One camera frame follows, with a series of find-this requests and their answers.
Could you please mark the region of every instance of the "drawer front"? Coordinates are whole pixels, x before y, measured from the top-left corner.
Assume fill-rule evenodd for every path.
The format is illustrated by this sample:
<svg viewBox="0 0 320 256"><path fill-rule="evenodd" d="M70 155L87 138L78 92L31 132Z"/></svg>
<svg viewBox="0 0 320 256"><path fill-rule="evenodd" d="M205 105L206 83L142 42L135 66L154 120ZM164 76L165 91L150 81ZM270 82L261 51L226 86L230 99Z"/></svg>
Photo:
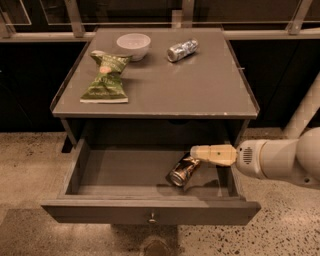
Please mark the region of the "drawer front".
<svg viewBox="0 0 320 256"><path fill-rule="evenodd" d="M148 202L131 201L118 205L104 202L47 201L44 209L62 223L112 223L112 224L151 224L151 225L246 225L259 211L256 202L214 202L211 206L191 205L191 202L176 203L174 207L144 206Z"/></svg>

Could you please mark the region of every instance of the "drawer handle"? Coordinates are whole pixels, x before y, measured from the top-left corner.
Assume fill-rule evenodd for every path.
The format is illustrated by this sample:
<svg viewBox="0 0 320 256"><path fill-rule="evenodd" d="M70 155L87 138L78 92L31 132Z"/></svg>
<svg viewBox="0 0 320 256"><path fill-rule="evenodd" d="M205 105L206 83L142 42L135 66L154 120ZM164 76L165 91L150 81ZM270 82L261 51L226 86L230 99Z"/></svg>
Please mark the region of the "drawer handle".
<svg viewBox="0 0 320 256"><path fill-rule="evenodd" d="M156 221L155 218L154 218L154 213L151 213L151 219L149 219L148 222L149 222L150 224L156 224L156 223L157 223L157 221Z"/></svg>

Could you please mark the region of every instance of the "table top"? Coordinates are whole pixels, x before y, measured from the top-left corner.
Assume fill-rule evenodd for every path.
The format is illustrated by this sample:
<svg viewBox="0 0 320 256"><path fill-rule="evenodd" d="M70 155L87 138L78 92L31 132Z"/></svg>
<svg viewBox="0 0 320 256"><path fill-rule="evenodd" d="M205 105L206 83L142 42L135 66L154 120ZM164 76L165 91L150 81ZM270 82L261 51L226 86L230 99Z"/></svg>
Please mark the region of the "table top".
<svg viewBox="0 0 320 256"><path fill-rule="evenodd" d="M123 34L151 38L148 54L130 62L121 74L128 103L81 103L80 97L98 74L93 50L118 51ZM196 38L197 52L176 63L167 49ZM259 108L241 76L220 29L216 28L100 28L65 88L53 115L60 118L199 118L254 119Z"/></svg>

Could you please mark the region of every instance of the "green snack bag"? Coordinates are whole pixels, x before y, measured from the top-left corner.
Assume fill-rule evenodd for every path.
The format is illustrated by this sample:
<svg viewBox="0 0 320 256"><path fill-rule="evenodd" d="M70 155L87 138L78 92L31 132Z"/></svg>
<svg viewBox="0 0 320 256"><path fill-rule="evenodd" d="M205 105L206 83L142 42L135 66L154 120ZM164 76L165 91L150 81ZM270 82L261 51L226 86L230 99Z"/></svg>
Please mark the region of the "green snack bag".
<svg viewBox="0 0 320 256"><path fill-rule="evenodd" d="M131 57L109 55L94 51L91 57L100 65L99 73L80 98L84 103L124 103L128 97L123 91L120 74Z"/></svg>

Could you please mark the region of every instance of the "speckled floor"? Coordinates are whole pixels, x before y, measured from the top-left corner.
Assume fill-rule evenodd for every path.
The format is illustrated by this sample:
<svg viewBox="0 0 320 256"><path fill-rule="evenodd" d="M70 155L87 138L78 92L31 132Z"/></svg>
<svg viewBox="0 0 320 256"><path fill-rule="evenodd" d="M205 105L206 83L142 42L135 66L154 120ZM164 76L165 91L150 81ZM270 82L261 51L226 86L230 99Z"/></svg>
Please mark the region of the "speckled floor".
<svg viewBox="0 0 320 256"><path fill-rule="evenodd" d="M250 129L245 138L279 138ZM64 133L0 134L0 255L142 255L152 239L171 255L320 255L320 190L239 178L262 209L247 226L59 224L42 208L60 191L72 154Z"/></svg>

